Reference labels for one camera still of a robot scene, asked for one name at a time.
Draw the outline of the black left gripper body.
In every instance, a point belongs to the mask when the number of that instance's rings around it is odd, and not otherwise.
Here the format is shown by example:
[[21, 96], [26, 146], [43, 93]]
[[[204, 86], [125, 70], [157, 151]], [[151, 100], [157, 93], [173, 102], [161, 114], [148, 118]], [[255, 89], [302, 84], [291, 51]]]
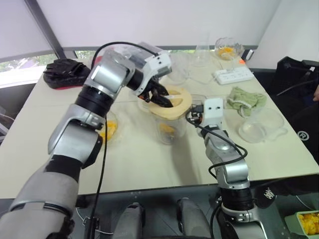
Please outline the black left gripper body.
[[151, 79], [143, 92], [139, 95], [139, 98], [145, 102], [160, 103], [162, 96], [162, 88], [158, 80]]

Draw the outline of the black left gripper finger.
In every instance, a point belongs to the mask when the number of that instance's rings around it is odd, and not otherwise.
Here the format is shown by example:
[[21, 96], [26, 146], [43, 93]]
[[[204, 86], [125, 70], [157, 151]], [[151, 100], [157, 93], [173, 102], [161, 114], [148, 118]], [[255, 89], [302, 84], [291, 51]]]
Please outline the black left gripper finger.
[[155, 83], [155, 96], [156, 97], [164, 97], [164, 96], [168, 96], [169, 93], [167, 91], [167, 89], [159, 84], [159, 83]]
[[169, 94], [153, 94], [150, 101], [162, 108], [172, 108], [173, 104], [166, 96]]

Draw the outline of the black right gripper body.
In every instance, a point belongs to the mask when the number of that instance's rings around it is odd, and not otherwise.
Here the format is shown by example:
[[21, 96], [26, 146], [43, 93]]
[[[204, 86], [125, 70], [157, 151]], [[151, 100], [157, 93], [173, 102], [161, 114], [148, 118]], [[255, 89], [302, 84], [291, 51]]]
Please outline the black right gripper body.
[[193, 114], [197, 114], [197, 123], [196, 124], [201, 124], [203, 121], [203, 112], [193, 112], [191, 111]]

